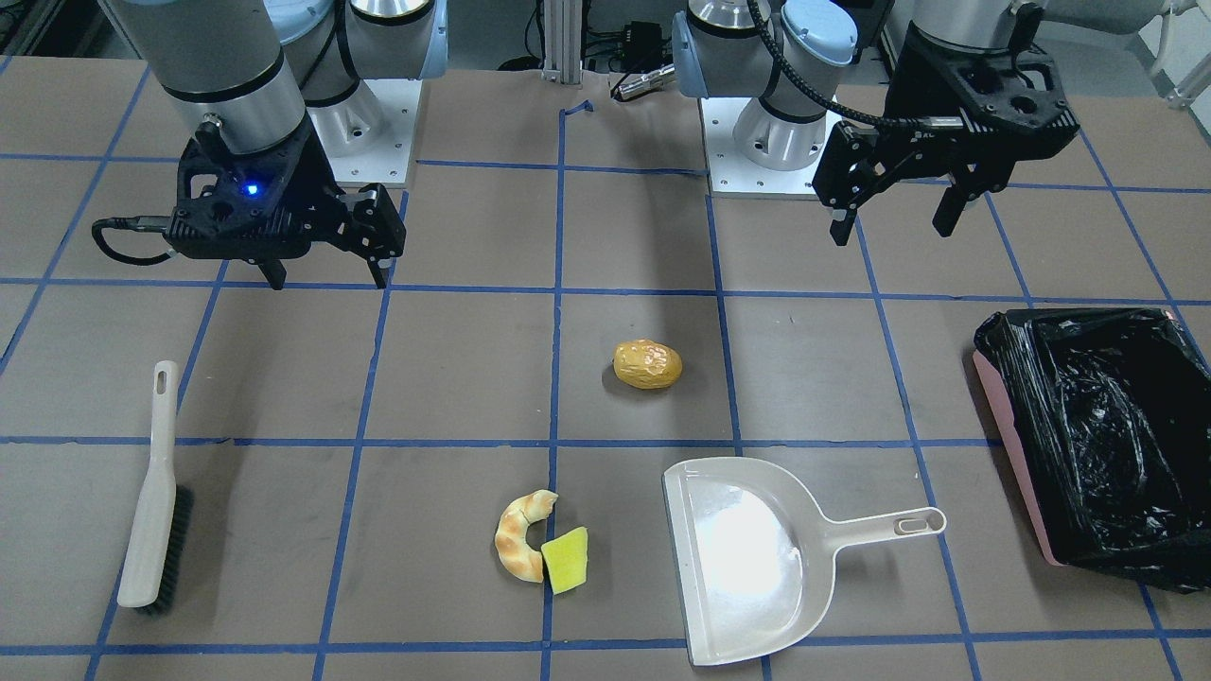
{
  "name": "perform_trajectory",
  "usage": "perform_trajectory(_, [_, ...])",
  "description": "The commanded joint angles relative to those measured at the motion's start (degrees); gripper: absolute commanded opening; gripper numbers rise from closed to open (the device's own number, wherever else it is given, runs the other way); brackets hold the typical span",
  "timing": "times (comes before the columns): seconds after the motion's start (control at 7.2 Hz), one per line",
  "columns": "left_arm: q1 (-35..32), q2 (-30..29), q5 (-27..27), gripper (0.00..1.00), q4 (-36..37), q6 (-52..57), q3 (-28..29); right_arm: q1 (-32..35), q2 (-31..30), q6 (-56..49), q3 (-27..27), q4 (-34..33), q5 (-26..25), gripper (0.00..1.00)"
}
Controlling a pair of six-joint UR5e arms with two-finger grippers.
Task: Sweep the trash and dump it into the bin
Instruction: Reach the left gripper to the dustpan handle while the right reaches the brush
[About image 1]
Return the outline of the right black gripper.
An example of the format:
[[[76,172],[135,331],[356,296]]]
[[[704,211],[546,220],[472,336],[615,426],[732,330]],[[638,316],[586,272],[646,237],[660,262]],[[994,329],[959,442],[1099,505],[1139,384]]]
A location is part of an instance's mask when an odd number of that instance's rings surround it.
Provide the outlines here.
[[[237,155],[216,122],[203,121],[178,164],[168,244],[194,259],[256,261],[272,290],[285,288],[281,261],[308,254],[316,241],[345,248],[348,219],[331,164],[310,120],[277,144]],[[375,288],[388,288],[396,257],[396,229],[388,221],[367,228],[366,259]]]

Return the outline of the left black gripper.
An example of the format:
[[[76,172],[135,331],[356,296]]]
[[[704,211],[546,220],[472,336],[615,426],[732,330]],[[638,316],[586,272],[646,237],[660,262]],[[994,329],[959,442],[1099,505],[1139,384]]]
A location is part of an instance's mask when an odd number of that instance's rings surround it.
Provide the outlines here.
[[[884,101],[884,115],[897,119],[959,118],[964,131],[945,135],[958,164],[1009,173],[1021,161],[1055,158],[1079,133],[1057,64],[1035,44],[976,50],[948,44],[909,25]],[[972,168],[952,168],[932,227],[941,238],[955,231],[970,202],[985,193]],[[886,177],[857,174],[830,179],[830,236],[843,247],[859,208],[886,189]]]

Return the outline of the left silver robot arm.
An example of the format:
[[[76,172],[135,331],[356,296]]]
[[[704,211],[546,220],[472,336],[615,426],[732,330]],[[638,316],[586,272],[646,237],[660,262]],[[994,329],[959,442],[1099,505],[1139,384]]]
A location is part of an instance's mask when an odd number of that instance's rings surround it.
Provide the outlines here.
[[[753,164],[815,165],[831,236],[902,181],[947,177],[932,225],[951,236],[965,207],[1008,185],[1021,161],[1055,158],[1079,132],[1057,65],[1034,42],[1043,1],[917,1],[884,110],[834,101],[859,29],[832,1],[689,1],[675,17],[682,95],[748,99],[735,135]]]

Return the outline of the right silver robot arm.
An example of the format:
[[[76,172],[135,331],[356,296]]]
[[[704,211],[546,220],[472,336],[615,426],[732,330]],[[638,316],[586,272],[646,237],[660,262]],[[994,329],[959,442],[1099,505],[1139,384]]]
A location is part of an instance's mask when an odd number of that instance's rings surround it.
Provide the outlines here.
[[[441,78],[444,1],[105,1],[191,128],[165,216],[94,221],[127,267],[243,261],[270,288],[316,242],[362,259],[377,288],[403,254],[388,185],[342,188],[335,158],[385,141],[375,80]]]

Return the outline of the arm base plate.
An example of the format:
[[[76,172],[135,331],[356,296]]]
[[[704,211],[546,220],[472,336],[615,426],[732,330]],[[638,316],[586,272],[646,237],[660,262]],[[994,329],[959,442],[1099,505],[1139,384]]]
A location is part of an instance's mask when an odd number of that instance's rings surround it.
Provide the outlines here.
[[[421,92],[420,80],[365,80],[346,101],[308,108],[338,184],[408,185]]]
[[[839,115],[791,122],[756,96],[702,98],[699,108],[714,198],[817,201],[817,165]]]

